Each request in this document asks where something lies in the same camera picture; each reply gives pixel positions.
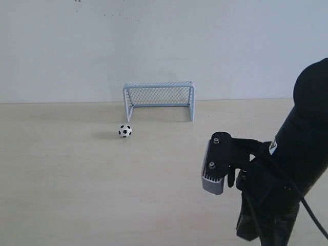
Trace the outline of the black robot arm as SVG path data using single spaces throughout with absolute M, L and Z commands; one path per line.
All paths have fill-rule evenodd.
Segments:
M 287 245 L 305 195 L 327 169 L 327 59 L 297 77 L 294 106 L 272 141 L 233 139 L 254 155 L 241 166 L 236 234 L 262 245 Z

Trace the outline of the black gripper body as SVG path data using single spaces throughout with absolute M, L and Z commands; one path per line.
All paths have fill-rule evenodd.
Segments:
M 300 207 L 300 175 L 291 170 L 240 171 L 241 209 L 236 235 L 261 245 L 287 245 Z

